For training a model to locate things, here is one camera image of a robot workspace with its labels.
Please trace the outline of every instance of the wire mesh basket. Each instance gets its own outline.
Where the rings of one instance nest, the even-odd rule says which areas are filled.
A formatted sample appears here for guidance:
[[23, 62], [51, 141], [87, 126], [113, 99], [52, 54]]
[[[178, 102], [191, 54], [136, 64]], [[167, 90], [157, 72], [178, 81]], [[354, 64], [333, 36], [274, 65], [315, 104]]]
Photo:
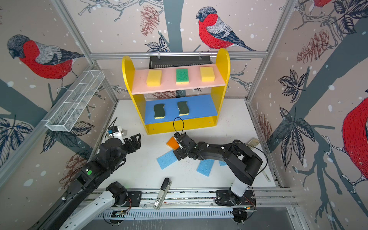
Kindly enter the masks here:
[[85, 71], [81, 82], [71, 90], [46, 127], [51, 131], [70, 132], [104, 79], [105, 75], [100, 70]]

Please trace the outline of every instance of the robotic arm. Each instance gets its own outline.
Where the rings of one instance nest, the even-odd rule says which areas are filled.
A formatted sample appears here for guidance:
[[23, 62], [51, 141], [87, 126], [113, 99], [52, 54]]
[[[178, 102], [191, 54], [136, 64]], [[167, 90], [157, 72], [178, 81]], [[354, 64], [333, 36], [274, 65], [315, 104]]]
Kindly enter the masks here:
[[203, 141], [195, 143], [186, 133], [180, 135], [176, 132], [174, 137], [180, 146], [174, 151], [178, 160], [190, 157], [195, 160], [225, 161], [236, 176], [230, 188], [230, 201], [233, 205], [241, 204], [244, 192], [253, 184], [262, 165], [262, 159], [239, 140], [225, 145], [212, 145]]
[[[78, 205], [98, 188], [111, 173], [126, 162], [126, 155], [135, 152], [140, 147], [140, 134], [132, 136], [131, 140], [125, 138], [123, 145], [121, 140], [117, 138], [108, 139], [101, 144], [100, 153], [82, 167], [61, 198], [29, 230], [59, 229]], [[110, 195], [109, 204], [121, 205], [127, 199], [126, 189], [118, 182], [115, 183], [109, 185], [103, 196]]]

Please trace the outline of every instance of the white table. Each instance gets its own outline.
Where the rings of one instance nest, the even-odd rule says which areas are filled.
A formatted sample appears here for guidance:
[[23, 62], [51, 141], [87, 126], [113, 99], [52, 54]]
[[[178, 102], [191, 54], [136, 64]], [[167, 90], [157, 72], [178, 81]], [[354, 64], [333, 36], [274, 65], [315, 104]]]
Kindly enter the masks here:
[[[115, 117], [117, 117], [115, 125], [121, 125], [123, 129], [128, 130], [127, 137], [138, 133], [142, 135], [142, 146], [135, 153], [127, 155], [126, 164], [104, 180], [99, 188], [106, 188], [110, 183], [118, 181], [126, 188], [157, 189], [161, 187], [166, 177], [169, 177], [172, 181], [171, 188], [216, 189], [230, 187], [234, 181], [235, 175], [230, 168], [220, 166], [218, 161], [213, 164], [209, 177], [197, 172], [200, 160], [190, 158], [176, 161], [161, 170], [156, 159], [171, 150], [166, 142], [174, 133], [147, 135], [131, 100], [119, 101], [113, 119]], [[246, 143], [253, 137], [258, 139], [243, 99], [224, 99], [216, 127], [187, 130], [186, 132], [197, 143], [204, 141], [210, 144], [226, 144], [234, 139]], [[262, 158], [262, 169], [266, 163], [265, 156], [256, 149], [253, 149], [253, 151]], [[268, 166], [265, 172], [271, 182], [268, 182], [261, 173], [255, 178], [253, 187], [275, 187]]]

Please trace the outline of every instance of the wall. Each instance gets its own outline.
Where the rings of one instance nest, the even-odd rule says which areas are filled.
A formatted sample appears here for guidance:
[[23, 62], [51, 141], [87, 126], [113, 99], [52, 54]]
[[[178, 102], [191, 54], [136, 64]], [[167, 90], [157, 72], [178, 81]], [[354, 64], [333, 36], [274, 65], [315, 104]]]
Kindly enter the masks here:
[[310, 229], [366, 229], [368, 5], [302, 2], [251, 105]]
[[[229, 51], [267, 50], [286, 0], [276, 1], [221, 1], [221, 0], [64, 0], [68, 11], [93, 53], [114, 52], [193, 52], [216, 51], [227, 48]], [[229, 46], [233, 43], [219, 43], [214, 37], [199, 36], [206, 31], [199, 28], [197, 14], [201, 8], [213, 7], [218, 17], [225, 23], [218, 25], [216, 33], [233, 31], [222, 40], [232, 41], [243, 47]], [[98, 60], [113, 85], [125, 89], [121, 75], [121, 63], [117, 60]], [[261, 63], [261, 58], [252, 60], [231, 60], [232, 77], [227, 97], [245, 97]], [[148, 60], [136, 60], [137, 69], [147, 68]], [[129, 94], [117, 90], [118, 98]], [[206, 89], [185, 93], [166, 93], [170, 96], [201, 94]]]
[[[64, 88], [57, 90], [61, 87], [58, 78], [65, 75], [62, 78], [63, 86], [69, 87], [76, 78], [75, 74], [80, 75], [88, 63], [84, 57], [67, 63], [69, 57], [79, 56], [68, 51], [79, 54], [81, 51], [51, 2], [34, 4], [27, 0], [2, 1], [0, 15], [1, 170], [1, 166], [13, 156], [27, 135], [66, 91]], [[25, 53], [24, 59], [13, 59], [7, 44], [17, 34], [57, 47], [44, 49], [45, 52], [38, 55], [36, 49], [24, 51], [22, 46], [13, 46], [18, 54], [22, 48]], [[33, 58], [37, 55], [40, 57], [36, 59], [40, 65], [29, 60], [32, 55]], [[55, 62], [55, 65], [49, 65], [47, 60]], [[78, 172], [78, 168], [91, 155], [112, 108], [112, 101], [100, 87], [71, 132], [49, 131], [40, 137], [0, 190], [0, 229], [28, 229], [50, 208], [66, 189], [69, 178]]]

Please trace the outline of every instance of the black mounting plate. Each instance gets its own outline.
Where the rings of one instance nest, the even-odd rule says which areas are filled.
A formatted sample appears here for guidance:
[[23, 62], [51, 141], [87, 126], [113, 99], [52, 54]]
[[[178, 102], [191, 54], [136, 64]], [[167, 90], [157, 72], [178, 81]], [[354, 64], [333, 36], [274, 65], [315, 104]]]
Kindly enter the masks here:
[[[139, 207], [139, 203], [141, 202], [141, 196], [142, 196], [142, 192], [140, 191], [128, 191], [127, 192], [128, 197], [132, 200], [132, 207]], [[130, 203], [129, 201], [125, 202], [125, 204], [123, 204], [122, 207], [129, 207]]]
[[[234, 204], [230, 201], [230, 190], [217, 190], [216, 198], [218, 204], [224, 206], [233, 206]], [[252, 190], [246, 190], [244, 195], [239, 198], [239, 205], [250, 205], [255, 204], [254, 193]]]

